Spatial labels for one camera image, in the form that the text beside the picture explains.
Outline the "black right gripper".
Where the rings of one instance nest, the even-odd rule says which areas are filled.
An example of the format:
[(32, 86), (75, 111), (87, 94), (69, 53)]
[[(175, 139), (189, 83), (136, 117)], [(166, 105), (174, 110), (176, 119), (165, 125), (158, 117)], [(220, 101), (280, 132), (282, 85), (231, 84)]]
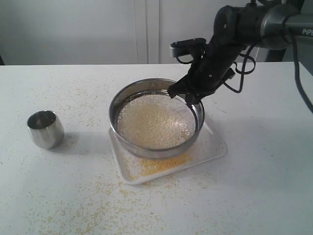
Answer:
[(201, 100), (215, 93), (225, 81), (223, 78), (241, 52), (241, 44), (212, 37), (205, 47), (203, 57), (192, 66), (187, 78), (183, 77), (168, 88), (171, 98), (185, 95), (187, 106), (201, 103)]

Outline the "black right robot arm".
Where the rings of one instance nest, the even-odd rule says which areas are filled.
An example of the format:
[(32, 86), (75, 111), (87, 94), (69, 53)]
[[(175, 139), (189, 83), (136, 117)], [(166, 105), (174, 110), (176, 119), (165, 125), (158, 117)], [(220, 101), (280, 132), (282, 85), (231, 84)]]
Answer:
[(252, 0), (244, 7), (225, 6), (214, 21), (213, 36), (171, 44), (172, 56), (190, 55), (188, 73), (168, 88), (170, 97), (184, 95), (187, 104), (197, 104), (212, 95), (235, 74), (245, 76), (245, 67), (232, 69), (238, 56), (250, 60), (255, 47), (282, 50), (292, 46), (296, 87), (306, 106), (313, 107), (300, 81), (297, 43), (313, 39), (313, 17), (301, 14), (277, 0)]

